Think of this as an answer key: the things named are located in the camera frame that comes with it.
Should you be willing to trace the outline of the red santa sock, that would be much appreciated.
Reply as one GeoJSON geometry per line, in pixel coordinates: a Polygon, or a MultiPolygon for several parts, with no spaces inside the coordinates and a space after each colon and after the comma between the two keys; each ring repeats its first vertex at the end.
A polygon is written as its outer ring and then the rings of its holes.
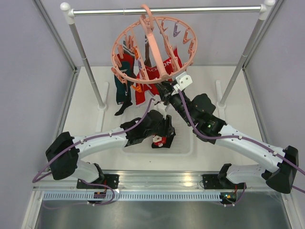
{"type": "Polygon", "coordinates": [[[152,144],[157,147],[162,147],[166,144],[166,137],[154,135],[152,139],[152,144]]]}

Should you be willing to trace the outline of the black sock white stripes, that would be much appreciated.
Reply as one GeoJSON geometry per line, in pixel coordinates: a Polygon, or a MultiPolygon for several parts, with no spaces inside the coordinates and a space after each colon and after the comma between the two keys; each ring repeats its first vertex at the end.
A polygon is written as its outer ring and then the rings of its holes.
{"type": "Polygon", "coordinates": [[[170,148],[171,145],[172,145],[172,142],[173,142],[174,137],[175,137],[175,134],[172,134],[171,136],[166,137],[166,138],[167,138],[166,144],[165,144],[164,146],[162,146],[162,147],[157,147],[157,146],[154,146],[153,144],[151,145],[151,147],[152,147],[153,149],[157,149],[157,148],[170,148]]]}

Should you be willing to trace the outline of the pink round clip hanger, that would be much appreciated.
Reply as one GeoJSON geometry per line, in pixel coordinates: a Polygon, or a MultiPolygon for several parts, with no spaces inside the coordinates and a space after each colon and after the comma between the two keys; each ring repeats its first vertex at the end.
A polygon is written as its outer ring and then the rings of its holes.
{"type": "Polygon", "coordinates": [[[186,72],[187,67],[193,64],[194,56],[197,51],[197,37],[193,29],[184,21],[168,17],[168,16],[153,16],[152,10],[146,5],[143,4],[141,8],[144,10],[141,13],[139,20],[129,27],[127,27],[116,39],[112,47],[111,61],[112,68],[111,71],[113,74],[121,81],[122,83],[127,84],[128,82],[134,82],[135,84],[155,84],[169,79],[176,78],[180,74],[186,72]],[[179,64],[178,56],[174,54],[173,46],[170,43],[168,35],[165,33],[166,29],[163,27],[165,21],[172,21],[174,25],[181,25],[185,28],[185,33],[183,36],[183,45],[189,44],[187,53],[189,58],[186,62],[179,64]],[[157,71],[159,76],[155,79],[150,79],[147,73],[147,69],[144,65],[143,57],[141,55],[140,47],[136,39],[134,28],[141,26],[143,32],[147,38],[147,41],[150,46],[150,51],[155,61],[157,71]],[[160,53],[157,40],[154,36],[154,29],[157,29],[162,36],[164,49],[166,54],[169,56],[171,61],[171,66],[173,69],[172,73],[168,73],[165,69],[165,64],[160,53]],[[120,68],[122,67],[122,61],[124,58],[123,45],[120,41],[125,41],[127,49],[134,53],[135,60],[138,62],[140,76],[139,78],[132,78],[127,76],[125,73],[121,72],[120,68]]]}

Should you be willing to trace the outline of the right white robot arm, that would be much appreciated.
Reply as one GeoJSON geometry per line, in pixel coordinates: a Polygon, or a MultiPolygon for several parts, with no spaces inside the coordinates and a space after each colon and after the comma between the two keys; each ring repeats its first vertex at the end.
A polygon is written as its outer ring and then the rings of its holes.
{"type": "Polygon", "coordinates": [[[276,147],[243,134],[213,115],[216,107],[207,94],[197,95],[190,100],[177,86],[177,83],[170,81],[156,84],[161,101],[165,105],[171,104],[200,140],[229,148],[257,162],[257,169],[230,163],[223,165],[217,177],[220,187],[247,183],[258,176],[259,181],[277,192],[291,192],[299,166],[295,147],[276,147]]]}

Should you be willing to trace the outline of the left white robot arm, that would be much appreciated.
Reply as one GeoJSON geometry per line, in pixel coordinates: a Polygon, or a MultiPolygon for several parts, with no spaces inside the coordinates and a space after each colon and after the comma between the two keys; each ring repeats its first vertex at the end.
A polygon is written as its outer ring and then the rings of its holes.
{"type": "Polygon", "coordinates": [[[82,158],[108,149],[137,145],[151,136],[171,138],[174,135],[172,117],[151,110],[144,117],[125,122],[110,133],[71,136],[69,132],[63,132],[47,149],[46,157],[54,180],[72,176],[85,180],[93,188],[100,188],[104,184],[101,169],[82,158]]]}

